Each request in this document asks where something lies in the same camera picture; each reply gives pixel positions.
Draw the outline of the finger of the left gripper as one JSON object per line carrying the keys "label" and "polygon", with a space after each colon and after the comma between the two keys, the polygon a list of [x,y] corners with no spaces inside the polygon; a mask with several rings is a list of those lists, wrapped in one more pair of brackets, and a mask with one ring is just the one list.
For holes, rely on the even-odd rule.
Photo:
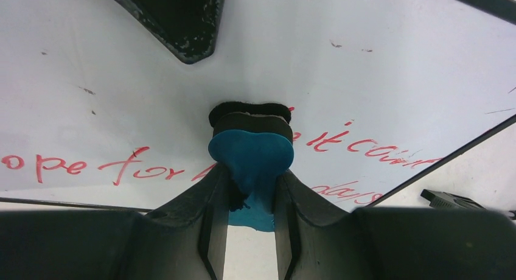
{"label": "finger of the left gripper", "polygon": [[225,0],[114,0],[179,61],[191,65],[210,57]]}

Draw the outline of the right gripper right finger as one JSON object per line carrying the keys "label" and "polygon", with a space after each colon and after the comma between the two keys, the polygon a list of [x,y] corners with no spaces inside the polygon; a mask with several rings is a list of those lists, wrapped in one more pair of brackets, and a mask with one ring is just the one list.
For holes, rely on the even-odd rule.
{"label": "right gripper right finger", "polygon": [[354,217],[291,171],[276,180],[274,235],[279,279],[363,279]]}

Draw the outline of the small whiteboard with red writing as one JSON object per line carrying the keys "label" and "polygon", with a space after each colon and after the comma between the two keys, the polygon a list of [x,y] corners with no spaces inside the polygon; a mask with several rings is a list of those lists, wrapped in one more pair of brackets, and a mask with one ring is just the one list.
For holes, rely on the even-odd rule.
{"label": "small whiteboard with red writing", "polygon": [[185,65],[113,0],[1,0],[1,196],[153,209],[210,110],[293,109],[292,171],[365,205],[510,117],[515,26],[455,0],[226,0]]}

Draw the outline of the blue whiteboard eraser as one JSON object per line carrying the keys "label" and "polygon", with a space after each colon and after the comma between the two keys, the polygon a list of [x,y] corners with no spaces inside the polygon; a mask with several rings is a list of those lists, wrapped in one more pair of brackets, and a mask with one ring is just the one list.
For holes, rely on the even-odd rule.
{"label": "blue whiteboard eraser", "polygon": [[222,102],[209,113],[211,158],[229,171],[229,224],[274,231],[276,180],[294,160],[291,110],[280,103]]}

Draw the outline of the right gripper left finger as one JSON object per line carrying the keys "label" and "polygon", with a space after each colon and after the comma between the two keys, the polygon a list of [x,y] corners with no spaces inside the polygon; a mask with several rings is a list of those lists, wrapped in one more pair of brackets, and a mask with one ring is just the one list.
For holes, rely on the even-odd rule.
{"label": "right gripper left finger", "polygon": [[135,222],[133,279],[222,279],[229,171],[217,164],[199,182]]}

